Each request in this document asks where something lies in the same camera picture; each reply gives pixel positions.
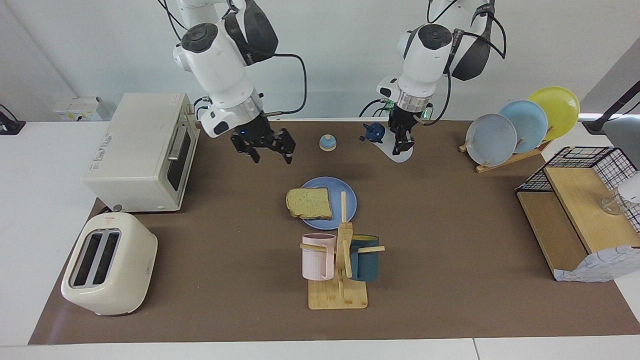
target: white toaster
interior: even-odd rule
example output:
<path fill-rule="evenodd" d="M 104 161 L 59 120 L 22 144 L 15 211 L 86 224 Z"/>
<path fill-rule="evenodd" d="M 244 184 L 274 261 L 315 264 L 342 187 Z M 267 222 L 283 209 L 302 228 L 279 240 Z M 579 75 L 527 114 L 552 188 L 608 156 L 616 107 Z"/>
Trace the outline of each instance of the white toaster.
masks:
<path fill-rule="evenodd" d="M 91 218 L 62 279 L 62 296 L 98 315 L 131 313 L 145 299 L 157 238 L 128 213 Z"/>

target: toaster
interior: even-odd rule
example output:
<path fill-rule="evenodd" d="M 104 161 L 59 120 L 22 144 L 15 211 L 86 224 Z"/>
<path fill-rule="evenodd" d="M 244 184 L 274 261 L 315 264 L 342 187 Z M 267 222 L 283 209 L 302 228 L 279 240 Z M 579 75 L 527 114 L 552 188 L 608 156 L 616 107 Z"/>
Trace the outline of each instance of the toaster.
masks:
<path fill-rule="evenodd" d="M 98 315 L 121 315 L 145 299 L 157 238 L 128 213 L 91 218 L 78 237 L 62 279 L 62 296 Z"/>
<path fill-rule="evenodd" d="M 200 130 L 186 94 L 124 94 L 83 182 L 109 209 L 182 206 Z"/>

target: wire rack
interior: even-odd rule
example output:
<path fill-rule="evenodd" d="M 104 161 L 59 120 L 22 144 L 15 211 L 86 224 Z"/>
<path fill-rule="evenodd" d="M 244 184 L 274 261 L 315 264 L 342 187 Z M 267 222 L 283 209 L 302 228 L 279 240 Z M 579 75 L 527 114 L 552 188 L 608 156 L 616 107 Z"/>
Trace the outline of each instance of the wire rack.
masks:
<path fill-rule="evenodd" d="M 636 167 L 619 147 L 565 147 L 529 177 L 516 192 L 553 192 L 545 175 L 547 167 L 594 168 L 607 189 L 617 187 L 635 174 Z M 640 207 L 629 209 L 625 215 L 640 233 Z"/>

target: bread slice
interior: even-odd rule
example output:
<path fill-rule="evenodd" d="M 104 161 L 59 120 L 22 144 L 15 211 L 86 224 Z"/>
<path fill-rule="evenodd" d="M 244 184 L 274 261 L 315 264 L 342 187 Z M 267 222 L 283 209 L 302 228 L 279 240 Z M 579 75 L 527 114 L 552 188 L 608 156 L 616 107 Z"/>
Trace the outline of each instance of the bread slice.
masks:
<path fill-rule="evenodd" d="M 287 209 L 294 218 L 331 220 L 329 190 L 326 188 L 296 188 L 287 193 Z"/>

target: toaster slot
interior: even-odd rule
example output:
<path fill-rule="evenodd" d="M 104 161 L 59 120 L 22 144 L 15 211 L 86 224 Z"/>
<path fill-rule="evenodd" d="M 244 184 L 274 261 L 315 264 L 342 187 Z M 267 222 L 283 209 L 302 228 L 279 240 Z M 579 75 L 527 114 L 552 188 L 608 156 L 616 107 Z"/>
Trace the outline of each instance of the toaster slot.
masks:
<path fill-rule="evenodd" d="M 94 233 L 90 235 L 89 241 L 84 249 L 84 256 L 80 266 L 77 267 L 76 276 L 74 278 L 74 286 L 82 286 L 86 283 L 86 278 L 89 276 L 93 259 L 98 251 L 100 245 L 100 239 L 102 239 L 102 233 Z"/>
<path fill-rule="evenodd" d="M 120 233 L 109 233 L 109 236 L 107 237 L 107 244 L 105 244 L 104 250 L 102 251 L 102 256 L 100 257 L 98 269 L 95 271 L 95 277 L 93 278 L 94 285 L 100 285 L 106 279 L 107 274 L 109 273 L 109 268 L 111 267 L 113 254 L 116 250 L 116 245 L 118 245 L 119 238 Z"/>
<path fill-rule="evenodd" d="M 93 288 L 106 280 L 121 231 L 119 229 L 98 229 L 89 234 L 76 261 L 76 267 L 69 283 L 72 288 Z"/>

